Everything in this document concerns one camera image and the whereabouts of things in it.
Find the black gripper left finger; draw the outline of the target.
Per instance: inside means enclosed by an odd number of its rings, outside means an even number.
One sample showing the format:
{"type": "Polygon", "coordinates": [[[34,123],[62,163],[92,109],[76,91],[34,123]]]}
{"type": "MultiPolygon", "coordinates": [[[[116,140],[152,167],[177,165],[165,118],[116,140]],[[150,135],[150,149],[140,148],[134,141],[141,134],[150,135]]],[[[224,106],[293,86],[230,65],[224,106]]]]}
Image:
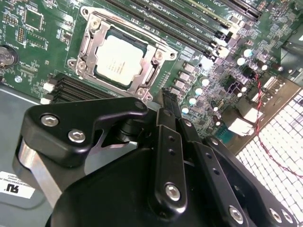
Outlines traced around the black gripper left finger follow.
{"type": "Polygon", "coordinates": [[[187,207],[178,98],[161,89],[150,105],[135,97],[36,105],[24,115],[17,157],[52,207],[85,176],[95,150],[136,141],[154,153],[148,199],[158,213],[181,214],[187,207]]]}

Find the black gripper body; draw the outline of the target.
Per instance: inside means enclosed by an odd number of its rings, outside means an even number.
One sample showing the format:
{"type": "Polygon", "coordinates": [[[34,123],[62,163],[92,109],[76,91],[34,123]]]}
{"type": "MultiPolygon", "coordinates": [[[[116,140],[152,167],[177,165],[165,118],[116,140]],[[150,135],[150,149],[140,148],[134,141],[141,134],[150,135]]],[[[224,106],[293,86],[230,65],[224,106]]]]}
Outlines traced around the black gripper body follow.
{"type": "MultiPolygon", "coordinates": [[[[178,122],[176,129],[181,134],[178,122]]],[[[182,152],[187,193],[183,213],[158,213],[151,207],[148,190],[154,153],[139,148],[69,186],[55,205],[50,226],[215,227],[193,161],[185,156],[183,139],[182,152]]]]}

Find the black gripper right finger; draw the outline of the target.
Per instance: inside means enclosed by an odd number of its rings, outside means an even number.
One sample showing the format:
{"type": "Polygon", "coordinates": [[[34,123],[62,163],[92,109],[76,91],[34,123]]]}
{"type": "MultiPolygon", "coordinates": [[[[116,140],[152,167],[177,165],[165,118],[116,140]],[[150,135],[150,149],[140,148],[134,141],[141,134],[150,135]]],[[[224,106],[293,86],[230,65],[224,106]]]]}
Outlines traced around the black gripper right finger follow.
{"type": "Polygon", "coordinates": [[[295,227],[291,212],[213,136],[201,139],[181,117],[176,94],[171,109],[178,120],[185,156],[194,164],[197,180],[217,227],[295,227]]]}

